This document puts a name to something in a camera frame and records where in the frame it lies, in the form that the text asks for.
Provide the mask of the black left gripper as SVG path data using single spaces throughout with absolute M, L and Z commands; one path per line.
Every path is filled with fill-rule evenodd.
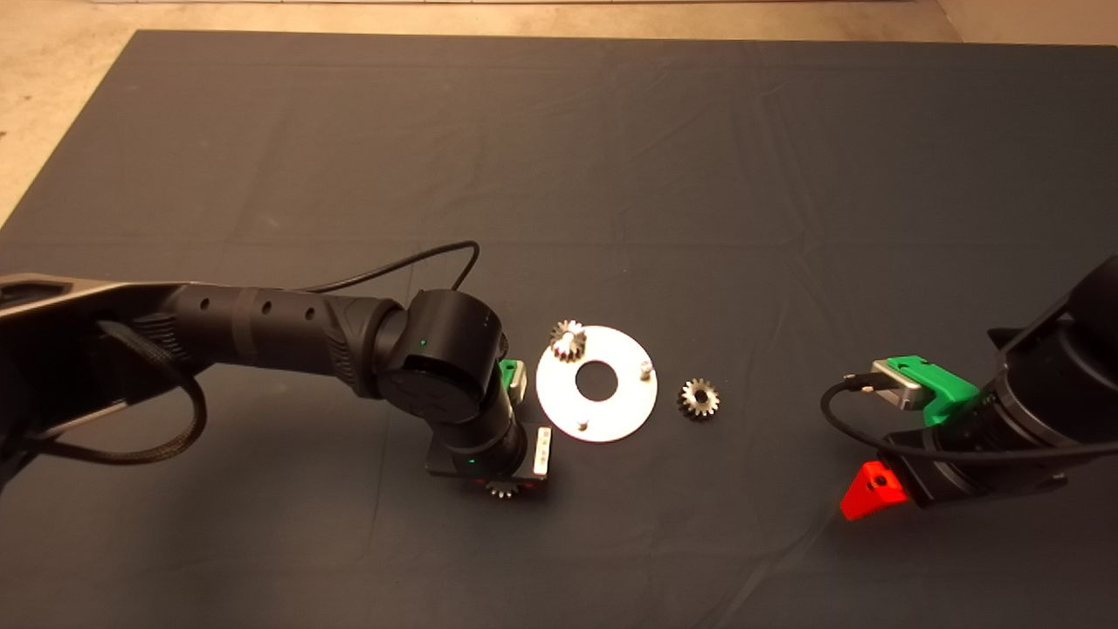
M 534 489 L 549 477 L 552 437 L 555 430 L 550 425 L 515 421 L 504 437 L 476 452 L 454 451 L 432 439 L 426 471 L 467 479 L 479 487 L 490 482 L 514 483 L 524 489 Z

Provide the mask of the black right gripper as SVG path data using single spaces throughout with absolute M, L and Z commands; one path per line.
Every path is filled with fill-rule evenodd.
M 891 446 L 937 451 L 1004 452 L 1046 449 L 1046 442 L 1021 430 L 1017 418 L 999 402 L 975 402 L 942 425 L 888 433 Z M 972 499 L 1027 496 L 1065 486 L 1065 460 L 1033 463 L 947 463 L 884 452 L 884 463 L 866 461 L 841 501 L 841 514 L 858 521 L 915 501 L 934 508 Z

